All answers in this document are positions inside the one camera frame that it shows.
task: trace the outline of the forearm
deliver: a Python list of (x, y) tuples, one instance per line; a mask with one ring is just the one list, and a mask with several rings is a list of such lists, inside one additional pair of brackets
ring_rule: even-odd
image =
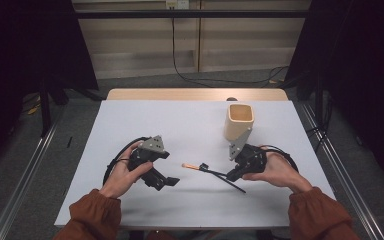
[(54, 239), (115, 239), (121, 221), (120, 200), (92, 190), (70, 206), (71, 219)]
[(290, 200), (292, 239), (358, 239), (347, 211), (319, 188), (292, 194)]

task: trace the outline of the person's left hand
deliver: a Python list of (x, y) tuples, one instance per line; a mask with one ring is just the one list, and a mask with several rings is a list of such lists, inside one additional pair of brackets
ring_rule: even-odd
[[(121, 154), (119, 159), (129, 159), (132, 151), (136, 149), (140, 143), (141, 142), (136, 142), (132, 144), (132, 146)], [(109, 198), (119, 198), (129, 190), (132, 184), (136, 182), (142, 174), (148, 172), (153, 166), (152, 162), (146, 162), (138, 166), (135, 170), (129, 171), (127, 164), (128, 160), (120, 160), (115, 165), (111, 175), (101, 190), (99, 190), (99, 193)]]

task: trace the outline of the white tabletop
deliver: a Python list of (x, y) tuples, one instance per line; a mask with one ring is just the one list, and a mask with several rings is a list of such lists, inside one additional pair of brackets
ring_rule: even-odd
[[(248, 143), (269, 144), (289, 153), (300, 173), (334, 198), (326, 176), (290, 101), (239, 102), (252, 106), (255, 122)], [(161, 135), (167, 159), (154, 167), (180, 178), (161, 191), (142, 180), (121, 197), (121, 227), (126, 229), (220, 229), (289, 226), (291, 191), (265, 182), (239, 179), (244, 194), (215, 176), (182, 168), (206, 163), (227, 173), (229, 142), (223, 137), (227, 107), (223, 101), (103, 101), (55, 225), (70, 219), (69, 205), (100, 188), (106, 166), (130, 141)]]

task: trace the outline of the black horizontal bar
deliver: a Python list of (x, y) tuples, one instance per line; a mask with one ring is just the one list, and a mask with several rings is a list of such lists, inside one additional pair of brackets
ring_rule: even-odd
[(306, 10), (129, 10), (76, 12), (24, 12), (35, 17), (75, 17), (78, 19), (114, 18), (305, 18)]

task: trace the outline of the light wood surface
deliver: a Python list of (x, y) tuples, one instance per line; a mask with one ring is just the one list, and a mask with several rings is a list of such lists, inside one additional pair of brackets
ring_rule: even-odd
[(117, 88), (108, 93), (107, 100), (201, 100), (226, 101), (287, 101), (282, 89), (259, 88)]

